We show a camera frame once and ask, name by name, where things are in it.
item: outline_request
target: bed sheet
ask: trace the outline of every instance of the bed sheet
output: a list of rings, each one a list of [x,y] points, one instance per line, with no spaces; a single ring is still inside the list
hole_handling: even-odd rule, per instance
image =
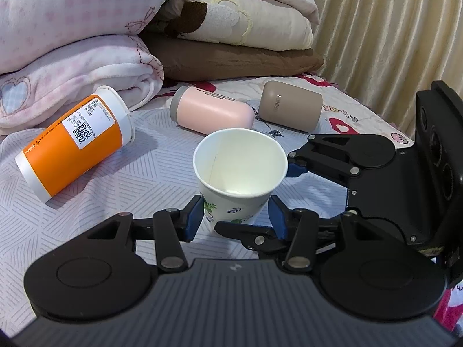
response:
[[[270,79],[323,95],[323,112],[314,133],[377,133],[386,135],[397,148],[412,144],[366,107],[315,76],[204,82],[196,86],[245,100],[257,111],[263,85]],[[203,136],[178,127],[167,109],[173,92],[181,85],[162,89],[143,110],[131,114],[136,127],[132,144],[89,170],[45,205],[33,195],[14,161],[41,129],[13,133],[0,144],[0,328],[9,336],[34,319],[23,288],[24,273],[34,260],[117,212],[150,217],[163,208],[182,208],[197,194],[192,157]],[[258,118],[253,128],[272,136],[287,153],[306,142],[306,134]],[[275,194],[291,208],[309,208],[325,218],[340,213],[346,203],[344,187],[310,173],[285,179]],[[266,208],[255,223],[269,225]],[[182,246],[190,264],[199,257],[256,258],[255,252],[217,235],[206,220],[196,238]],[[148,263],[156,262],[152,241],[140,241],[137,253]]]

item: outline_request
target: gold striped curtain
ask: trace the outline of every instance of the gold striped curtain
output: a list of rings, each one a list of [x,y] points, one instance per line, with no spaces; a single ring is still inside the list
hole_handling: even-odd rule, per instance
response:
[[[462,1],[315,0],[320,75],[413,136],[416,91],[444,80],[462,96]]]

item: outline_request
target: orange paper cup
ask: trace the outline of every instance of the orange paper cup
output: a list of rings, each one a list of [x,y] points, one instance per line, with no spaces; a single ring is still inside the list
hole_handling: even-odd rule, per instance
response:
[[[134,138],[126,104],[111,87],[100,86],[28,144],[16,163],[45,203]]]

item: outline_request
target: pink tumbler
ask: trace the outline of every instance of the pink tumbler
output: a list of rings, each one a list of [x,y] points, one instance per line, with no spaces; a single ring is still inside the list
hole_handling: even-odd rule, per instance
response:
[[[184,128],[210,134],[227,128],[252,129],[254,111],[242,101],[183,86],[172,98],[170,118]]]

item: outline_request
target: paper cup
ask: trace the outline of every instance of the paper cup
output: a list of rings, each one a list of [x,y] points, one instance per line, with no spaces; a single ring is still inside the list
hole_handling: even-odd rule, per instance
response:
[[[212,226],[218,221],[250,223],[286,176],[288,160],[273,138],[230,128],[200,142],[193,168]]]
[[[34,138],[16,163],[45,203],[134,137],[122,98],[111,87],[100,86]]]

